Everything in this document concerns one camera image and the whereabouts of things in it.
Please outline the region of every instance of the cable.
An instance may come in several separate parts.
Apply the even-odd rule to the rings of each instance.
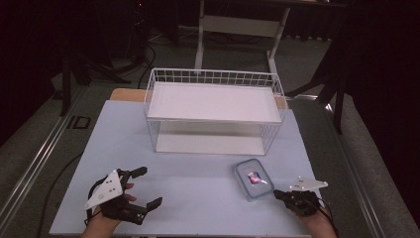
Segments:
[[[108,68],[108,70],[110,72],[114,72],[114,73],[122,73],[122,72],[127,72],[131,69],[136,69],[138,67],[140,67],[140,64],[142,64],[142,58],[140,57],[133,57],[132,63],[125,65],[125,66],[121,66],[121,67],[117,67],[117,68]]]
[[[154,68],[153,63],[154,63],[155,58],[156,58],[156,55],[157,55],[157,53],[156,53],[155,49],[153,49],[153,48],[152,48],[149,44],[147,44],[147,45],[146,45],[146,47],[147,47],[147,48],[149,48],[149,49],[151,49],[151,51],[152,51],[152,53],[153,53],[153,57],[152,57],[152,60],[150,60],[150,61],[149,61],[149,60],[145,57],[145,63],[148,65],[148,67],[146,67],[146,68],[145,68],[145,71],[143,71],[142,75],[141,75],[141,76],[140,76],[140,78],[139,78],[139,83],[138,83],[138,85],[137,85],[137,88],[138,88],[138,89],[140,89],[140,84],[142,83],[142,81],[143,81],[143,77],[145,76],[146,72],[147,72],[149,69],[153,69],[153,68]]]
[[[101,180],[98,180],[94,185],[93,185],[93,187],[92,188],[90,188],[90,190],[89,190],[89,193],[88,193],[88,195],[87,195],[87,199],[90,199],[90,197],[92,196],[92,194],[93,194],[93,191],[95,190],[95,188],[96,188],[96,186],[98,186],[98,185],[100,185],[100,184],[102,184],[102,182],[104,182],[104,180],[106,179],[106,177],[105,178],[103,178],[103,179],[101,179]],[[87,209],[86,210],[86,220],[84,220],[84,223],[87,225],[87,222],[89,222],[89,220],[90,219],[92,219],[92,217],[94,217],[94,216],[96,216],[98,213],[96,213],[96,214],[94,214],[94,215],[92,215],[92,208],[90,208],[90,209]]]
[[[134,70],[132,70],[132,71],[130,71],[130,72],[127,72],[126,74],[120,74],[120,76],[121,76],[121,77],[125,77],[125,76],[128,76],[128,75],[131,75],[131,74],[133,74],[133,73],[135,73],[135,72],[139,71],[139,70],[140,70],[140,68],[142,68],[142,66],[138,66],[138,67],[136,67]]]
[[[64,171],[75,161],[77,161],[77,159],[79,159],[81,156],[83,155],[83,152],[78,154],[76,157],[74,157],[73,159],[71,159],[71,161],[69,161],[67,163],[67,165],[65,165],[65,167],[58,173],[58,176],[56,176],[55,180],[52,182],[52,185],[50,186],[49,192],[47,193],[47,197],[46,200],[44,201],[44,205],[43,205],[43,210],[42,210],[42,214],[41,214],[41,218],[40,218],[40,223],[38,225],[38,232],[37,232],[37,238],[41,237],[41,232],[43,230],[43,225],[44,225],[44,217],[46,215],[46,210],[47,210],[47,205],[49,203],[50,200],[50,195],[53,191],[53,188],[56,184],[56,182],[58,181],[58,179],[61,177],[61,175],[64,173]]]
[[[198,30],[194,30],[194,31],[191,31],[190,33],[185,33],[183,35],[180,35],[178,37],[178,39],[179,40],[180,39],[184,39],[184,38],[187,38],[189,36],[195,35],[196,33],[198,33]],[[167,44],[171,44],[172,43],[172,41],[170,41],[168,39],[163,40],[163,41],[157,41],[157,39],[159,39],[161,37],[164,37],[164,34],[158,34],[156,36],[153,36],[153,37],[151,37],[151,38],[148,39],[148,42],[154,43],[154,44],[160,44],[160,45],[167,45]]]
[[[88,218],[86,218],[84,220],[84,224],[87,226],[87,224],[89,223],[90,219],[92,219],[93,217],[97,216],[98,214],[100,214],[102,212],[102,210],[99,210],[98,212],[96,212],[94,215],[90,215]]]
[[[321,200],[324,203],[324,206],[327,208],[328,212],[330,213],[331,219],[334,220],[334,218],[333,218],[333,211],[330,208],[330,203],[327,200],[322,199],[322,198],[319,198],[319,197],[318,197],[318,200]]]

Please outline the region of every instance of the gray carpet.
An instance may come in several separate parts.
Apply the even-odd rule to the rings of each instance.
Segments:
[[[163,44],[165,42],[165,39],[160,38],[151,43],[157,53],[154,66],[194,67],[196,51],[194,38],[181,39],[178,47],[173,44]],[[264,49],[270,47],[269,40],[263,40],[254,45],[236,46],[221,46],[212,43],[206,42],[203,68],[268,71]],[[289,91],[308,82],[328,47],[328,42],[283,40],[275,59],[284,90]],[[152,52],[148,51],[148,55],[151,59]],[[137,87],[137,81],[143,70],[141,68],[124,76],[132,81],[129,85],[115,84],[97,76],[89,87],[78,89],[81,92],[80,100],[71,111],[70,117],[91,118],[92,121],[87,129],[64,130],[43,170],[10,223],[5,237],[36,237],[42,206],[54,178],[72,158],[83,151],[102,105],[109,98],[112,90],[117,87]],[[320,87],[317,87],[307,93],[316,95],[319,89]],[[353,192],[354,185],[349,179],[346,157],[352,159],[352,163],[361,176],[360,180],[367,191],[368,200],[374,208],[384,237],[420,237],[419,230],[397,193],[365,125],[354,108],[351,97],[346,96],[345,99],[343,136],[337,135],[332,130],[330,115],[315,101],[295,99],[290,102],[290,105],[292,109],[295,109],[302,138],[316,177],[330,184],[321,192],[323,197],[331,202],[341,237],[372,237],[363,210],[360,209],[360,201]],[[2,163],[0,201],[2,204],[6,201],[6,194],[12,192],[20,175],[59,120],[59,111],[59,101],[47,101],[0,149]],[[42,237],[53,237],[48,234],[48,231],[76,166],[77,162],[65,171],[52,191]]]

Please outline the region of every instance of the wire basket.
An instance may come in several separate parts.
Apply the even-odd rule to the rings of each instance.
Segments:
[[[205,93],[210,93],[212,90],[216,90],[219,92],[219,94],[213,94],[210,100],[225,100],[222,103],[219,103],[218,106],[220,106],[221,109],[225,109],[225,113],[228,111],[226,110],[225,104],[234,105],[233,103],[237,103],[234,106],[238,105],[240,107],[240,104],[248,103],[247,100],[241,100],[241,98],[235,98],[235,95],[224,95],[223,93],[220,94],[221,90],[239,90],[242,95],[245,95],[248,97],[248,94],[250,92],[250,97],[253,96],[254,92],[260,93],[261,90],[264,90],[264,93],[266,95],[266,92],[269,91],[269,101],[272,100],[275,107],[275,112],[273,115],[274,117],[278,117],[278,120],[273,121],[264,121],[259,118],[257,119],[249,119],[249,117],[253,118],[256,116],[254,113],[250,111],[249,115],[252,116],[245,116],[244,118],[240,118],[237,120],[235,118],[235,113],[233,113],[232,118],[225,118],[224,116],[220,116],[219,113],[213,113],[215,114],[207,114],[205,113],[208,111],[208,106],[206,104],[199,104],[196,109],[194,107],[179,107],[178,111],[193,111],[195,112],[195,117],[192,118],[183,118],[183,117],[176,117],[176,116],[154,116],[152,115],[153,109],[151,107],[156,106],[158,103],[166,103],[162,102],[160,99],[154,99],[156,96],[156,93],[158,93],[157,88],[161,88],[163,85],[165,86],[179,86],[183,89],[188,89],[188,87],[182,87],[182,86],[198,86],[197,88],[203,90]],[[183,93],[188,93],[188,90],[178,90],[174,91],[174,95],[171,96],[171,99],[176,100],[175,98],[184,96]],[[190,98],[187,98],[187,101],[197,100],[194,95],[191,95]],[[278,129],[280,128],[280,125],[282,121],[284,120],[284,109],[288,109],[287,102],[284,97],[284,93],[281,87],[280,80],[278,78],[278,75],[275,73],[264,73],[264,72],[249,72],[249,71],[229,71],[229,70],[206,70],[206,69],[178,69],[178,68],[154,68],[151,72],[148,89],[145,97],[146,107],[145,107],[145,114],[147,117],[149,130],[152,138],[153,145],[155,147],[155,150],[157,152],[186,152],[186,153],[205,153],[205,154],[242,154],[242,155],[265,155],[268,151],[275,135],[278,132]],[[260,109],[260,107],[263,106],[254,106],[254,109]],[[188,138],[185,136],[193,136],[200,134],[200,136],[204,135],[203,143],[206,145],[201,145],[202,147],[198,147],[193,149],[192,151],[177,151],[175,146],[172,147],[172,149],[163,149],[160,150],[158,148],[159,145],[159,137],[163,137],[163,134],[168,133],[167,131],[167,124],[170,124],[170,128],[168,131],[173,132],[174,134],[182,134],[184,131],[187,131],[184,137],[182,137],[182,140],[188,141]],[[253,135],[251,137],[254,137],[256,134],[258,134],[258,140],[261,143],[261,150],[259,152],[250,152],[247,150],[242,150],[241,148],[236,148],[233,151],[229,151],[229,148],[227,150],[212,150],[212,147],[221,147],[223,146],[222,143],[229,144],[229,143],[238,143],[235,141],[227,143],[222,142],[226,138],[222,138],[223,140],[220,142],[204,142],[208,138],[211,138],[212,136],[223,136],[221,134],[227,134],[229,137],[236,137],[240,140],[243,140],[245,137],[248,137],[250,135]]]

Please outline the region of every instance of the black cable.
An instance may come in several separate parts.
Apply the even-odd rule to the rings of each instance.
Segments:
[[[330,203],[327,200],[319,198],[319,197],[318,197],[318,200],[321,200],[324,203],[324,206],[327,208],[328,212],[330,213],[331,219],[334,220],[333,210],[331,210],[330,208]]]
[[[125,77],[125,76],[131,75],[131,74],[133,74],[133,73],[135,73],[135,72],[139,71],[139,70],[140,70],[140,68],[142,68],[142,67],[141,67],[141,66],[138,66],[138,67],[136,67],[135,69],[133,69],[132,71],[127,72],[126,74],[119,74],[119,75],[120,75],[121,77]]]
[[[209,36],[216,36],[216,37],[222,37],[223,38],[223,40],[221,40],[221,39],[212,39],[211,37],[209,37]],[[204,38],[204,40],[205,41],[210,41],[210,42],[213,42],[214,44],[217,44],[217,45],[228,45],[229,43],[230,43],[230,41],[229,41],[229,38],[228,38],[228,35],[227,34],[222,34],[222,33],[209,33],[209,34],[207,34],[206,36],[205,36],[205,38]]]
[[[88,193],[88,195],[87,195],[87,199],[89,200],[90,199],[90,197],[92,196],[92,194],[93,194],[93,191],[95,190],[95,188],[96,188],[96,186],[98,186],[98,185],[100,185],[100,184],[102,184],[102,182],[104,182],[104,180],[106,179],[107,177],[105,177],[105,178],[103,178],[103,179],[101,179],[101,180],[98,180],[93,186],[92,186],[92,188],[90,188],[90,190],[89,190],[89,193]],[[92,208],[90,208],[90,209],[87,209],[86,210],[86,220],[85,220],[85,223],[86,223],[86,221],[89,221],[92,217]]]
[[[83,152],[80,153],[79,155],[77,155],[76,157],[74,157],[73,159],[71,159],[71,161],[69,161],[67,163],[67,165],[65,165],[65,167],[58,173],[58,176],[56,176],[55,180],[52,182],[52,185],[50,186],[50,190],[47,193],[47,197],[46,200],[44,201],[44,205],[43,205],[43,211],[41,214],[41,218],[40,218],[40,223],[38,225],[38,232],[37,232],[37,238],[41,237],[41,232],[43,230],[43,225],[44,225],[44,217],[46,215],[46,210],[47,210],[47,205],[49,203],[49,199],[50,199],[50,195],[53,191],[53,188],[56,184],[56,182],[58,181],[58,179],[61,177],[61,175],[64,173],[64,171],[72,164],[74,163],[77,159],[79,159],[81,157],[81,155],[83,155]]]
[[[92,219],[93,217],[97,216],[98,214],[100,214],[102,212],[102,210],[99,210],[98,212],[96,212],[94,215],[90,215],[90,217],[86,218],[84,220],[84,224],[87,226],[87,224],[89,223],[90,219]]]
[[[108,70],[110,72],[120,74],[120,73],[127,72],[129,70],[132,70],[132,69],[136,69],[141,64],[142,64],[142,59],[140,57],[134,57],[134,59],[132,60],[132,62],[130,64],[125,65],[125,66],[121,66],[121,67],[117,67],[117,68],[108,68]]]
[[[147,44],[146,47],[149,48],[149,49],[151,49],[151,51],[153,53],[153,56],[152,56],[152,60],[150,60],[150,61],[145,57],[145,63],[148,65],[148,67],[145,68],[145,71],[143,71],[142,75],[139,78],[139,83],[137,85],[137,88],[138,89],[140,89],[140,84],[142,83],[143,77],[145,76],[146,72],[148,72],[149,69],[153,69],[154,68],[153,63],[154,63],[155,58],[156,58],[156,55],[157,55],[155,49],[152,48],[149,44]]]

